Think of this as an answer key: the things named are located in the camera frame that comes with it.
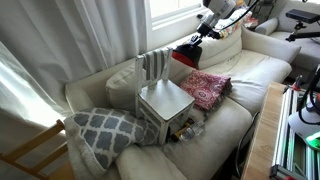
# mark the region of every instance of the geometric patterned pillow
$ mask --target geometric patterned pillow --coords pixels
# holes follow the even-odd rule
[[[195,107],[211,111],[217,108],[232,89],[230,77],[212,75],[193,70],[185,78],[180,88],[195,98]]]
[[[77,148],[73,149],[80,151],[83,163],[96,177],[107,172],[124,148],[133,143],[156,144],[159,133],[148,121],[117,109],[86,109],[66,118],[64,123],[67,142],[75,142]]]

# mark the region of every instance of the white curtain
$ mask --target white curtain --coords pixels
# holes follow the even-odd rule
[[[19,64],[12,72],[61,116],[68,116],[71,110],[64,95],[66,83],[146,52],[146,3],[145,0],[0,0],[0,41]],[[2,63],[11,60],[3,58]],[[0,73],[5,74],[3,66]],[[15,91],[25,91],[15,83],[9,84]],[[12,88],[0,85],[1,97],[12,95]],[[21,102],[20,97],[16,99],[6,99],[7,104],[1,102],[0,108],[24,109],[17,117],[26,119],[21,112],[30,112],[33,107]]]

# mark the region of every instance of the window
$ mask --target window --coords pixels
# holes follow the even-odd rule
[[[153,22],[202,6],[202,0],[149,0],[149,2]]]

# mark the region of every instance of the sheer curtain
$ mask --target sheer curtain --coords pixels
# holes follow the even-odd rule
[[[1,110],[33,120],[27,112],[40,112],[41,107],[22,101],[26,94],[17,96],[18,92],[32,91],[60,116],[70,115],[64,95],[66,83],[147,51],[146,3],[146,0],[1,0],[0,41],[7,50],[1,53],[13,55],[3,56],[0,62],[0,76],[11,78],[6,83],[1,80],[0,97],[6,102],[1,102]],[[6,63],[13,59],[15,69]],[[17,86],[19,83],[28,91]],[[43,115],[44,121],[45,118],[55,121],[52,116]]]

